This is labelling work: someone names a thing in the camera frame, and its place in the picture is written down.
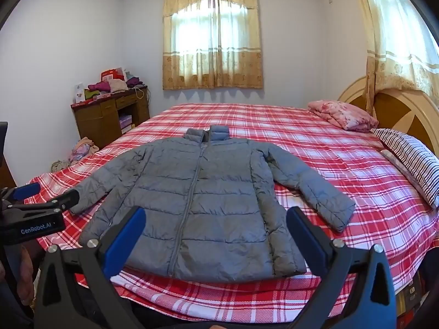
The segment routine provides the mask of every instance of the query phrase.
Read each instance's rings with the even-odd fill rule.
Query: pink clothing
[[[330,124],[349,131],[369,132],[378,126],[378,120],[366,111],[340,101],[313,101],[308,104],[308,110]]]

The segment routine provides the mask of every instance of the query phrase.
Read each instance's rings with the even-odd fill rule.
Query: gray puffer jacket
[[[274,181],[299,189],[335,230],[355,203],[303,161],[270,144],[230,138],[226,126],[189,129],[116,157],[75,188],[79,214],[107,198],[80,236],[100,238],[133,206],[146,227],[127,266],[197,282],[247,282],[306,271]]]

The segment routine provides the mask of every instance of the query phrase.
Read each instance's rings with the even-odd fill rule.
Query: bedside cabinet
[[[80,137],[88,137],[99,149],[102,149],[122,136],[119,116],[131,115],[136,126],[148,120],[148,89],[142,87],[140,90],[143,95],[139,91],[136,94],[134,89],[130,89],[86,104],[71,105]]]

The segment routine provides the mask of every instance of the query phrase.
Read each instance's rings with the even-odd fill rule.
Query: jacket sleeve
[[[124,178],[133,173],[135,165],[143,158],[144,154],[145,147],[124,152],[81,181],[73,188],[79,192],[80,201],[70,209],[70,213],[82,213],[121,184]]]
[[[340,192],[300,158],[271,143],[257,143],[264,153],[273,179],[285,187],[299,190],[307,203],[332,228],[342,232],[355,210],[355,202]]]

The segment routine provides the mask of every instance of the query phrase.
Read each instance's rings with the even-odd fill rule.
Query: metal screw
[[[345,247],[345,242],[342,239],[334,239],[332,244],[338,249]]]
[[[384,251],[384,248],[383,248],[383,246],[381,246],[381,245],[379,245],[379,244],[376,243],[376,244],[374,245],[374,251],[375,251],[375,252],[378,252],[378,253],[380,254],[380,253],[382,253],[382,252]]]
[[[87,241],[87,247],[93,248],[96,247],[99,244],[98,239],[90,239]]]
[[[53,254],[54,252],[56,252],[58,250],[58,246],[56,245],[52,245],[47,249],[51,254]]]

